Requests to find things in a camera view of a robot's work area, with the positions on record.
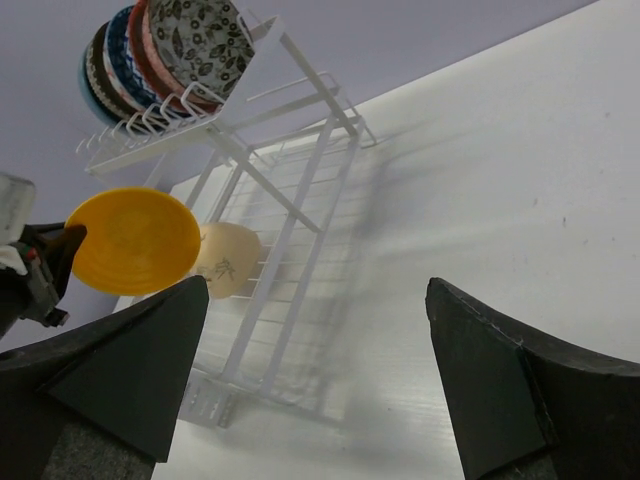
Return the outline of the orange red patterned bowl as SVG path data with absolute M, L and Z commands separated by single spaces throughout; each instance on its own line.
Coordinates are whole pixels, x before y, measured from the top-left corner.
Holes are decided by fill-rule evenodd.
M 140 1 L 137 36 L 159 95 L 183 94 L 198 82 L 187 100 L 212 113 L 221 101 L 207 84 L 215 73 L 209 57 L 216 36 L 237 9 L 231 1 Z

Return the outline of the dark brown cream bowl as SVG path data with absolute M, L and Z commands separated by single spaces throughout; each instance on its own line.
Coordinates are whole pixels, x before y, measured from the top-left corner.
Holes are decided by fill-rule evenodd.
M 89 88 L 98 103 L 117 122 L 129 120 L 134 109 L 122 99 L 111 84 L 104 65 L 104 41 L 108 23 L 104 23 L 95 33 L 84 54 L 84 68 Z

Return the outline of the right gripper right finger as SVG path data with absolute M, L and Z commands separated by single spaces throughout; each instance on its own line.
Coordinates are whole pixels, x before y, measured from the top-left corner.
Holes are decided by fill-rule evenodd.
M 426 313 L 467 479 L 636 479 L 639 366 L 432 278 Z

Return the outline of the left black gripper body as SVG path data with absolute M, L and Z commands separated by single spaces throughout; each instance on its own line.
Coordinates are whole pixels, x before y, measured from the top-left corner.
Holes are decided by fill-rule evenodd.
M 18 240 L 1 247 L 1 338 L 19 320 L 44 327 L 66 323 L 69 314 L 58 308 L 62 294 L 45 255 L 63 233 L 63 222 L 26 225 Z

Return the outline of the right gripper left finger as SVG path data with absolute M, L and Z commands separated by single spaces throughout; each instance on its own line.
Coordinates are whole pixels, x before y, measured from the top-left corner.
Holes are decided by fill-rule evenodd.
M 151 478 L 169 456 L 208 304 L 192 276 L 2 353 L 2 478 Z

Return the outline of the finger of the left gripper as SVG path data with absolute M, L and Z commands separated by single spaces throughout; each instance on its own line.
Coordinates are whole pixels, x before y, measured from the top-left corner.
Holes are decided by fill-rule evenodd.
M 84 225 L 66 226 L 64 223 L 43 225 L 39 230 L 44 246 L 44 259 L 52 275 L 58 297 L 66 293 L 76 253 L 87 236 Z

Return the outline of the white wire dish rack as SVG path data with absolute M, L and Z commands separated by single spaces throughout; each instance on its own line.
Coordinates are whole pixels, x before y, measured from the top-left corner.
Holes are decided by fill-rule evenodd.
M 260 399 L 323 414 L 326 360 L 350 256 L 343 209 L 354 161 L 377 140 L 328 72 L 315 70 L 279 17 L 256 20 L 256 54 L 221 111 L 191 108 L 154 125 L 138 115 L 82 140 L 87 172 L 105 179 L 151 161 L 159 184 L 186 149 L 209 160 L 172 192 L 202 223 L 247 228 L 261 250 L 237 292 L 209 304 L 180 418 L 214 428 Z

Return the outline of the black white floral bowl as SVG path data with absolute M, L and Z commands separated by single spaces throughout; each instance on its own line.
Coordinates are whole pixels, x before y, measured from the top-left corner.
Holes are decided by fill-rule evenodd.
M 193 100 L 225 100 L 254 56 L 253 41 L 231 1 L 149 1 L 143 44 L 152 67 L 174 92 L 192 83 Z

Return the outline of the teal blue bowl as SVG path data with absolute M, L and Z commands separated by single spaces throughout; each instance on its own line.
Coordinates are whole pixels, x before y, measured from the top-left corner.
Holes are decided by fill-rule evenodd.
M 114 116 L 97 98 L 95 93 L 90 87 L 85 58 L 86 58 L 87 49 L 84 49 L 83 53 L 79 57 L 78 69 L 77 69 L 77 84 L 80 95 L 82 96 L 85 105 L 88 109 L 94 114 L 94 116 L 99 119 L 104 125 L 115 127 L 117 124 L 118 117 Z

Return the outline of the blue triangle pattern bowl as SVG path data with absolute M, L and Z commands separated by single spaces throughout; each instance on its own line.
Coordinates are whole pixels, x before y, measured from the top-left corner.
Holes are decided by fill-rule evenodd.
M 132 10 L 132 6 L 125 7 L 108 22 L 103 47 L 103 63 L 112 87 L 124 102 L 134 111 L 144 111 L 151 101 L 134 79 L 127 63 L 126 34 Z

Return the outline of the yellow bowl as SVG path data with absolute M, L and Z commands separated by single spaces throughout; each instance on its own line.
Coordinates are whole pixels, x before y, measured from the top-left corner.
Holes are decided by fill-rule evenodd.
M 66 228 L 83 226 L 73 274 L 103 293 L 141 296 L 182 280 L 200 249 L 199 224 L 169 194 L 146 187 L 116 188 L 78 206 Z

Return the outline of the tan beige bowl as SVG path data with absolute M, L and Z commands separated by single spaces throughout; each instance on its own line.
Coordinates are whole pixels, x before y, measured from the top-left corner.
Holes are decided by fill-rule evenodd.
M 200 251 L 192 272 L 201 275 L 213 299 L 234 295 L 247 282 L 257 264 L 261 243 L 244 226 L 214 222 L 200 226 Z

